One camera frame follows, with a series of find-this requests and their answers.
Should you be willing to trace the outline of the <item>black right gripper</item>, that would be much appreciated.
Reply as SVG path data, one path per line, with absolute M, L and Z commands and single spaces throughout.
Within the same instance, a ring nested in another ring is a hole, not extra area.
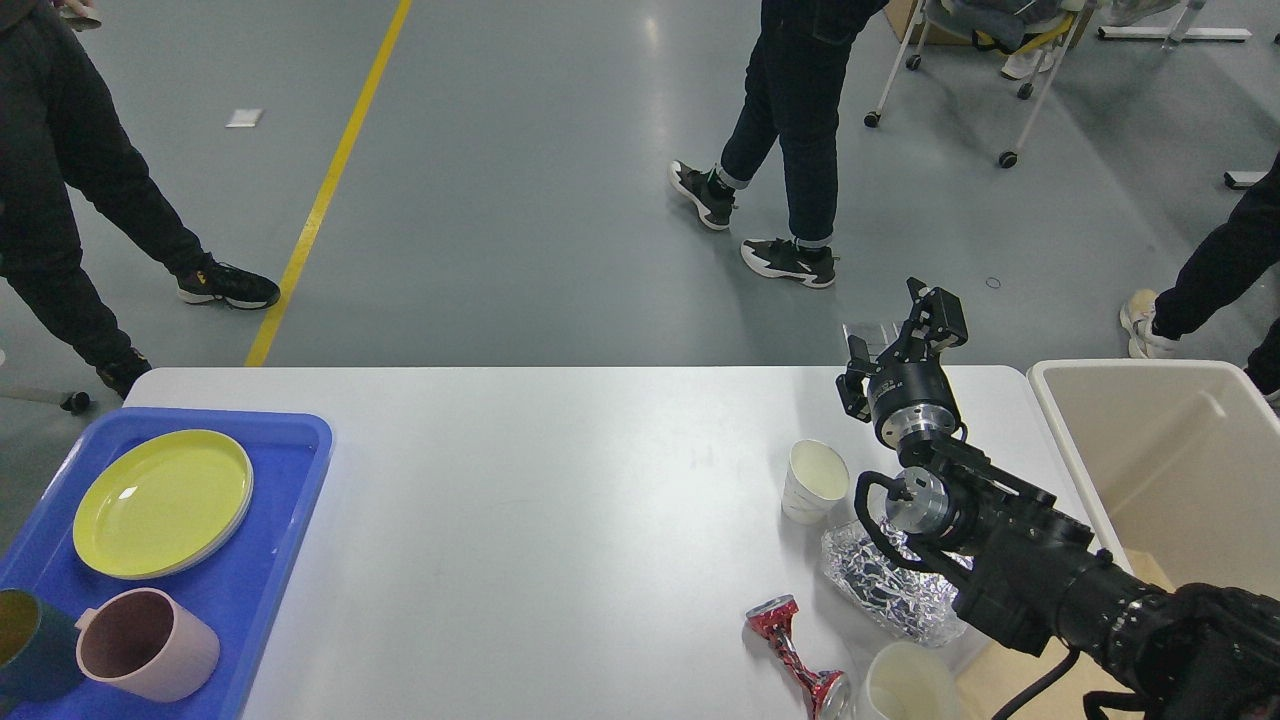
M 955 436 L 963 425 L 940 363 L 943 351 L 969 340 L 961 300 L 915 277 L 909 277 L 906 286 L 911 310 L 901 325 L 900 342 L 883 351 L 877 364 L 864 338 L 847 334 L 849 361 L 836 379 L 845 414 L 870 421 L 879 442 L 890 448 Z

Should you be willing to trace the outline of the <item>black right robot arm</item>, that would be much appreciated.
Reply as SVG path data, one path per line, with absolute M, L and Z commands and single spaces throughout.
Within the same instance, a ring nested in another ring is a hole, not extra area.
M 1011 717 L 1082 653 L 1123 685 L 1083 698 L 1088 719 L 1111 710 L 1147 719 L 1275 719 L 1277 601 L 1192 583 L 1175 592 L 1124 571 L 1092 529 L 1050 492 L 997 468 L 957 438 L 961 415 L 940 364 L 966 342 L 957 296 L 908 279 L 911 311 L 870 357 L 847 337 L 837 380 L 844 410 L 896 452 L 897 475 L 864 471 L 854 510 L 896 568 L 945 577 L 956 615 L 1001 646 L 1038 656 L 1051 638 L 1066 659 L 1000 711 Z

